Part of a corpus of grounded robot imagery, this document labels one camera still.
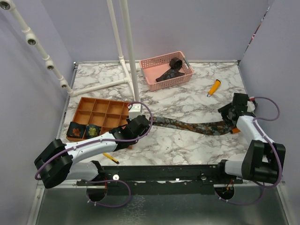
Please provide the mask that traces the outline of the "brown grey floral tie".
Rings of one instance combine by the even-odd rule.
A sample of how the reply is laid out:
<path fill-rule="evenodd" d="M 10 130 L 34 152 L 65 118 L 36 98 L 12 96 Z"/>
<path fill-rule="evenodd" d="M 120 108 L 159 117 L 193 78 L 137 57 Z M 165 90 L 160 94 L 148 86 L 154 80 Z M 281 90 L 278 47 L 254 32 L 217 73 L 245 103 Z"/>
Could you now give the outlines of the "brown grey floral tie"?
<path fill-rule="evenodd" d="M 186 130 L 202 135 L 226 135 L 231 133 L 233 127 L 225 121 L 207 122 L 207 123 L 187 123 L 180 120 L 166 117 L 153 117 L 153 125 L 158 127 Z"/>

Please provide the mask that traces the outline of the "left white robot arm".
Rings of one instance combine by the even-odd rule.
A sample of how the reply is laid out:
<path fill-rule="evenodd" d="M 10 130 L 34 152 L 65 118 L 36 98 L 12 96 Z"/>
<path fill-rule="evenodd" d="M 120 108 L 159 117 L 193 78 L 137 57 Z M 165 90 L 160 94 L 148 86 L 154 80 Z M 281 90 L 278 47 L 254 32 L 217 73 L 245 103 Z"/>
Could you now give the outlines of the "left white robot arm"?
<path fill-rule="evenodd" d="M 136 144 L 149 133 L 152 124 L 153 117 L 139 115 L 126 125 L 85 141 L 63 143 L 55 139 L 35 159 L 35 179 L 41 180 L 45 188 L 53 188 L 65 181 L 71 168 L 82 160 Z"/>

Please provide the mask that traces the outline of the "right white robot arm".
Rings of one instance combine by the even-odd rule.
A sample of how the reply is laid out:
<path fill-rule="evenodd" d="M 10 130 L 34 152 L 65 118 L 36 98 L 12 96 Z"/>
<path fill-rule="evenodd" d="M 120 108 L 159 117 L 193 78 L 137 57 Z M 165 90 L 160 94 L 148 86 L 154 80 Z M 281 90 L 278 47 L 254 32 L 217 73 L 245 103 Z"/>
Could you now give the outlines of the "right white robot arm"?
<path fill-rule="evenodd" d="M 285 146 L 270 139 L 258 124 L 260 117 L 248 110 L 248 104 L 256 99 L 234 93 L 232 102 L 218 109 L 226 124 L 237 128 L 249 144 L 243 161 L 221 161 L 223 167 L 215 172 L 220 183 L 236 176 L 263 188 L 273 188 L 281 181 Z"/>

